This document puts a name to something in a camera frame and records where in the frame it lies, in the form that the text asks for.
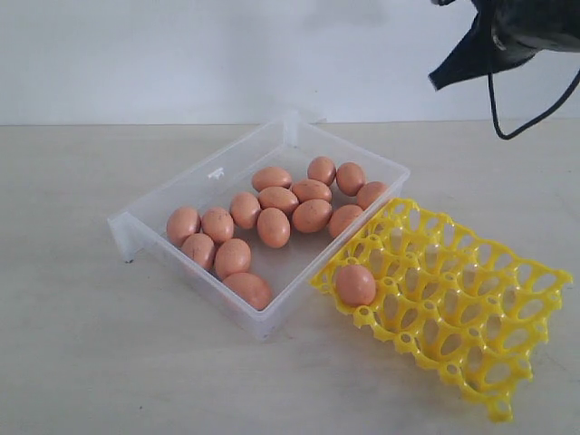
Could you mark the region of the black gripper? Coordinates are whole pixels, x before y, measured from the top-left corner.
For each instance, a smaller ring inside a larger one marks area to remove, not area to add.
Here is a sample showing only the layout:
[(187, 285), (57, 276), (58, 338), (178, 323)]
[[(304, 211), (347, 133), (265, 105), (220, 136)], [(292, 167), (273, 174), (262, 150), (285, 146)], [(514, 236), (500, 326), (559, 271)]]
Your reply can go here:
[(471, 27), (429, 79), (436, 91), (459, 82), (510, 71), (538, 53), (510, 34), (499, 21), (504, 1), (472, 1), (477, 12)]

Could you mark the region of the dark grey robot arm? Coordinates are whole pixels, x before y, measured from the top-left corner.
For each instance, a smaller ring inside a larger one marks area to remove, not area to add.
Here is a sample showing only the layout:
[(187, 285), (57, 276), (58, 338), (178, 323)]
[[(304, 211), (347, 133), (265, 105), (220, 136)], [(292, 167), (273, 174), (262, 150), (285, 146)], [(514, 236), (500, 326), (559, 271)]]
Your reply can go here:
[(577, 1), (474, 1), (471, 27), (429, 74), (436, 90), (510, 71), (541, 51), (579, 51)]

